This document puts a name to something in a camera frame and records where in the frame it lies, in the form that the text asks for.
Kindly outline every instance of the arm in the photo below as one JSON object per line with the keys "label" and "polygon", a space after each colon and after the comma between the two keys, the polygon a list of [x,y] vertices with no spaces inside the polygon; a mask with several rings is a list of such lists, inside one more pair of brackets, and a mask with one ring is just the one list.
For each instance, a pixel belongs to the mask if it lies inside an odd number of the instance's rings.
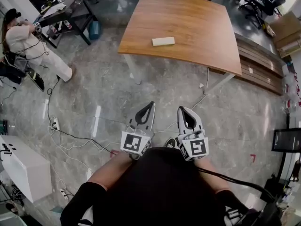
{"label": "arm", "polygon": [[[217,172],[216,168],[209,161],[208,158],[201,158],[194,161],[194,164],[199,167],[209,171]],[[229,184],[224,179],[218,178],[208,173],[199,172],[201,177],[211,186],[211,188],[215,191],[215,193],[219,193],[223,190],[231,191]]]}
{"label": "arm", "polygon": [[30,23],[30,22],[28,22],[28,21],[21,21],[20,25],[29,26],[29,33],[28,33],[28,35],[31,34],[31,33],[33,33],[34,30],[35,30],[35,26],[33,26],[33,24]]}
{"label": "arm", "polygon": [[130,159],[129,155],[125,152],[120,152],[98,169],[88,182],[97,183],[108,189],[118,181],[131,164],[132,159]]}

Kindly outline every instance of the white pants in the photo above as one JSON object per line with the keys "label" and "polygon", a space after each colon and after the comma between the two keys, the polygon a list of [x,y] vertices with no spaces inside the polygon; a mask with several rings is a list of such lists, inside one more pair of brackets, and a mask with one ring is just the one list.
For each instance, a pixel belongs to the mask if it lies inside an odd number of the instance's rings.
{"label": "white pants", "polygon": [[49,54],[42,56],[42,63],[53,73],[57,74],[63,81],[68,81],[72,77],[72,69],[54,52],[49,50]]}

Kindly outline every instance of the white eraser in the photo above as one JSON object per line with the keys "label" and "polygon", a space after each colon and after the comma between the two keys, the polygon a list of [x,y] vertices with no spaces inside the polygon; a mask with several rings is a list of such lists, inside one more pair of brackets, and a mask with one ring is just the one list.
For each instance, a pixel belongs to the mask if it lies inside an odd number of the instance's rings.
{"label": "white eraser", "polygon": [[171,45],[175,44],[174,37],[167,37],[167,38],[158,38],[152,39],[153,46],[161,46],[161,45]]}

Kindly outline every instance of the gray floor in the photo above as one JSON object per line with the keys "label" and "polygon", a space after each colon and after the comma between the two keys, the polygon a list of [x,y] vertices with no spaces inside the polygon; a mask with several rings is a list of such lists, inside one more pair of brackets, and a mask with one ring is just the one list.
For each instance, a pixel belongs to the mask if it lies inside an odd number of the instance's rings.
{"label": "gray floor", "polygon": [[[206,84],[207,70],[199,65],[135,56],[143,82],[136,85],[129,78],[128,66],[117,53],[117,48],[127,16],[137,1],[100,0],[93,7],[104,25],[101,38],[87,46],[80,38],[68,34],[59,48],[54,50],[77,68],[70,82],[58,83],[49,105],[50,117],[58,117],[62,130],[80,137],[92,137],[95,121],[98,120],[95,140],[102,145],[118,143],[125,129],[125,118],[133,106],[155,101],[154,131],[161,131],[176,121],[178,106],[191,107],[202,97],[203,90],[199,84]],[[42,67],[35,69],[43,77],[46,89],[54,86],[56,76],[53,73]],[[210,73],[209,84],[219,77],[219,74]],[[1,98],[11,91],[7,87],[1,89]],[[59,214],[50,210],[67,204],[58,191],[63,187],[59,179],[63,179],[67,188],[76,193],[87,180],[88,172],[87,167],[77,160],[95,171],[110,159],[110,155],[93,144],[71,150],[59,148],[57,133],[53,135],[55,145],[48,133],[46,99],[46,92],[42,93],[26,79],[17,87],[17,92],[4,102],[1,118],[8,119],[10,125],[14,126],[10,127],[11,134],[18,135],[28,146],[47,158],[59,175],[51,168],[53,194],[34,204],[26,201],[26,209],[42,225],[50,226],[60,225]],[[99,119],[95,118],[98,106],[101,107]],[[208,95],[195,107],[195,112],[201,117],[206,136],[209,137],[209,158],[221,173],[262,186],[272,173],[277,173],[281,154],[271,151],[273,129],[285,127],[285,115],[281,111],[279,97],[232,79]],[[177,135],[176,126],[172,126],[168,131],[156,134],[153,145],[161,146],[169,137]],[[66,148],[84,143],[85,140],[61,136],[61,145]],[[119,145],[110,144],[108,149],[118,150]],[[77,160],[67,158],[65,153]],[[250,154],[256,155],[254,163]],[[246,202],[249,193],[259,195],[248,188],[231,187],[242,202]]]}

